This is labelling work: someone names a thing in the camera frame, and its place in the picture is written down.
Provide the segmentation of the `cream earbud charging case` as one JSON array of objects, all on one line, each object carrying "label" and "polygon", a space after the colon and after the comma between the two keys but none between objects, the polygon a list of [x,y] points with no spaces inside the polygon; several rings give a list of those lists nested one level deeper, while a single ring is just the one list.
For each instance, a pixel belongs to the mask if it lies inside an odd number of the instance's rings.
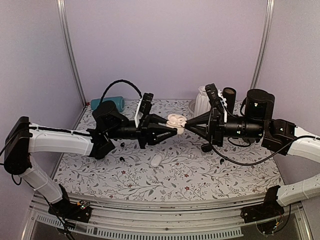
[{"label": "cream earbud charging case", "polygon": [[182,135],[185,131],[185,124],[187,118],[183,115],[171,113],[167,116],[166,126],[169,128],[177,129],[177,134]]}]

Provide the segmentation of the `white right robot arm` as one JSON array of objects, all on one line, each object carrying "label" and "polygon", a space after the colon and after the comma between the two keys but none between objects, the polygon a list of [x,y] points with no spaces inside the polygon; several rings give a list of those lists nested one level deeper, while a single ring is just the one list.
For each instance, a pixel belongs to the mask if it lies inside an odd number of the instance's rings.
[{"label": "white right robot arm", "polygon": [[[225,96],[225,90],[233,91]],[[218,90],[214,83],[205,86],[205,92],[209,99],[210,110],[200,116],[185,121],[184,129],[207,140],[207,146],[202,147],[208,151],[214,151],[224,160],[240,166],[251,167],[261,164],[276,154],[283,156],[299,156],[315,162],[320,162],[320,136],[311,134],[294,123],[283,119],[272,119],[275,96],[262,89],[250,89],[241,107],[245,107],[244,113],[234,115],[228,106],[235,104],[233,96],[236,95],[233,88]],[[151,143],[158,144],[160,140],[166,140],[177,135],[177,127],[160,125],[151,132]],[[268,157],[255,163],[237,162],[220,153],[215,146],[222,147],[224,138],[253,140],[261,146],[273,152]],[[288,206],[291,203],[310,199],[320,195],[320,183],[316,180],[319,176],[313,176],[300,182],[275,186],[267,190],[264,203],[259,206],[258,213],[262,218],[269,218],[278,207]]]}]

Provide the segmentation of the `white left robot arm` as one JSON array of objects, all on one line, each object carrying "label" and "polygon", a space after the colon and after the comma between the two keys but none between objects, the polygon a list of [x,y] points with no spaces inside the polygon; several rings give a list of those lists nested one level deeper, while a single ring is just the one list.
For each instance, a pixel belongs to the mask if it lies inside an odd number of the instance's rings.
[{"label": "white left robot arm", "polygon": [[150,102],[141,100],[135,120],[129,120],[119,113],[113,101],[102,102],[92,113],[95,128],[85,131],[40,126],[22,116],[5,140],[2,165],[10,175],[19,176],[41,193],[63,217],[70,217],[78,205],[70,202],[64,188],[49,178],[31,154],[72,153],[99,160],[115,149],[113,140],[138,140],[142,149],[157,145],[176,135],[177,130],[165,126],[164,118],[150,114],[151,106]]}]

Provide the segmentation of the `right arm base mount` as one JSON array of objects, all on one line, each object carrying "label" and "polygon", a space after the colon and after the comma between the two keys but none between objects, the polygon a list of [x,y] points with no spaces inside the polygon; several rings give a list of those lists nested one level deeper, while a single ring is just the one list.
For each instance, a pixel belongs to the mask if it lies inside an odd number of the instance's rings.
[{"label": "right arm base mount", "polygon": [[280,185],[276,185],[269,188],[262,203],[243,207],[240,216],[244,222],[252,223],[283,215],[285,213],[284,207],[277,202],[277,193],[280,187]]}]

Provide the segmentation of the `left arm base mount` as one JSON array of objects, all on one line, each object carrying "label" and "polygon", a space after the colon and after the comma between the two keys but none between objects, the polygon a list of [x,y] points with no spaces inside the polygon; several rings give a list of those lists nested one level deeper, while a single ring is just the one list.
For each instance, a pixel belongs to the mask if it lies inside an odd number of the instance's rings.
[{"label": "left arm base mount", "polygon": [[90,202],[80,200],[77,203],[72,203],[65,188],[61,184],[59,187],[62,191],[62,199],[57,203],[50,203],[48,213],[63,219],[88,223],[93,210],[90,207]]}]

